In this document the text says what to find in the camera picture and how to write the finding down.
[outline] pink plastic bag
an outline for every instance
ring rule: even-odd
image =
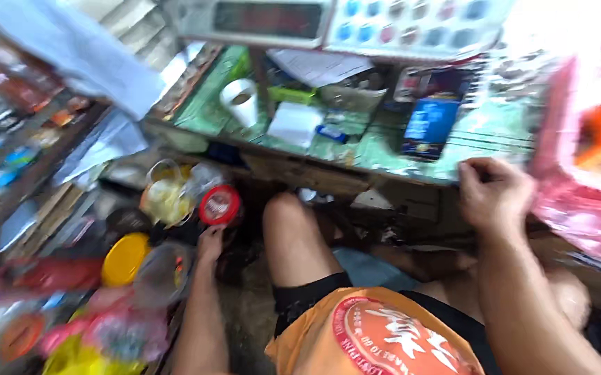
[[[532,174],[539,180],[534,214],[552,231],[601,260],[601,174],[574,166],[582,114],[601,104],[601,48],[556,73]]]

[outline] shelf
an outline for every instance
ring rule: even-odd
[[[110,106],[97,103],[75,124],[67,126],[62,136],[50,146],[0,197],[0,226],[19,205],[34,194],[49,177],[52,177],[62,161],[80,144],[96,124],[109,112]]]
[[[65,89],[61,91],[43,109],[27,119],[20,129],[9,134],[2,147],[0,147],[0,167],[7,155],[11,154],[16,148],[24,145],[34,132],[41,128],[41,125],[48,121],[55,113],[63,109],[71,98],[73,98],[73,94],[70,90]]]

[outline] orange t-shirt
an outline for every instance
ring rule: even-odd
[[[272,339],[266,354],[280,375],[483,374],[467,341],[384,287],[334,291]]]

